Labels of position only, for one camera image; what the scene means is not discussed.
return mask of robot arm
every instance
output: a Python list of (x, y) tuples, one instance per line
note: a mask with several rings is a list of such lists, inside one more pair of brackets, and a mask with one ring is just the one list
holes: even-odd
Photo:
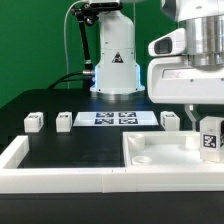
[(162, 12), (174, 21), (224, 14), (223, 0), (161, 0)]

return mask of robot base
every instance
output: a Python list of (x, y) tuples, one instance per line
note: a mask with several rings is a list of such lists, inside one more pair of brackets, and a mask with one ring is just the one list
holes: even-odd
[(139, 97), (145, 96), (145, 87), (142, 86), (135, 91), (116, 91), (116, 93), (113, 92), (105, 92), (103, 90), (97, 90), (95, 87), (92, 87), (90, 89), (91, 97), (102, 99), (102, 100), (108, 100), (108, 101), (125, 101), (125, 100), (132, 100)]

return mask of small white cube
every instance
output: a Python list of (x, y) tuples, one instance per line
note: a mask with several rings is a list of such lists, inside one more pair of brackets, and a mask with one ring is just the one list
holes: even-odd
[(61, 112), (56, 118), (57, 132), (70, 132), (72, 127), (72, 113)]
[(25, 132), (37, 133), (44, 125), (44, 116), (42, 112), (30, 113), (24, 119)]
[(200, 121), (202, 160), (224, 162), (224, 118), (205, 117)]
[(174, 112), (168, 112), (168, 111), (161, 112), (160, 124), (166, 131), (180, 130), (180, 118)]

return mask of black table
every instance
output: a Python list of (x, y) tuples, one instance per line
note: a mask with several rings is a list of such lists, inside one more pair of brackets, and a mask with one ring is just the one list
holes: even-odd
[[(73, 127), (57, 134), (58, 112), (174, 111), (181, 130), (190, 129), (183, 105), (153, 105), (148, 97), (122, 103), (91, 99), (83, 90), (30, 90), (0, 110), (0, 152), (23, 135), (23, 120), (43, 112), (44, 128), (29, 135), (30, 152), (19, 168), (122, 167), (124, 131), (159, 131), (160, 126)], [(223, 116), (223, 106), (201, 106), (202, 116)], [(1, 223), (224, 223), (224, 192), (0, 195)]]

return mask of white plastic part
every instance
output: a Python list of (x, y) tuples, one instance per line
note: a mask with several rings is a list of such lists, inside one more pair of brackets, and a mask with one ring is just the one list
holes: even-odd
[(205, 117), (200, 121), (201, 159), (224, 162), (224, 118)]
[(152, 162), (152, 159), (148, 156), (135, 156), (132, 158), (132, 165), (134, 166), (146, 166)]
[[(157, 42), (163, 40), (164, 38), (170, 38), (172, 41), (172, 51), (169, 54), (157, 54), (155, 52), (155, 45)], [(179, 55), (184, 52), (186, 49), (187, 43), (186, 43), (186, 30), (184, 28), (179, 28), (163, 37), (160, 37), (157, 40), (154, 40), (149, 44), (148, 50), (149, 55), (152, 57), (158, 57), (158, 56), (171, 56), (171, 55)]]
[(223, 104), (224, 67), (193, 68), (188, 57), (157, 58), (148, 67), (148, 94), (154, 103)]
[(91, 92), (131, 94), (145, 89), (135, 60), (135, 28), (120, 11), (100, 14), (101, 60)]
[(72, 127), (72, 113), (61, 112), (56, 118), (57, 132), (70, 132)]
[(128, 137), (128, 145), (130, 150), (143, 150), (145, 148), (145, 136), (142, 134), (130, 135)]
[(27, 132), (37, 133), (40, 131), (43, 125), (44, 125), (44, 119), (42, 112), (30, 113), (24, 119), (24, 129), (26, 133)]
[(166, 131), (180, 130), (180, 118), (174, 112), (168, 112), (168, 111), (161, 112), (160, 124)]
[(0, 156), (1, 169), (16, 169), (29, 151), (27, 136), (18, 136)]
[(224, 14), (224, 0), (176, 0), (176, 2), (179, 2), (176, 17), (178, 22)]

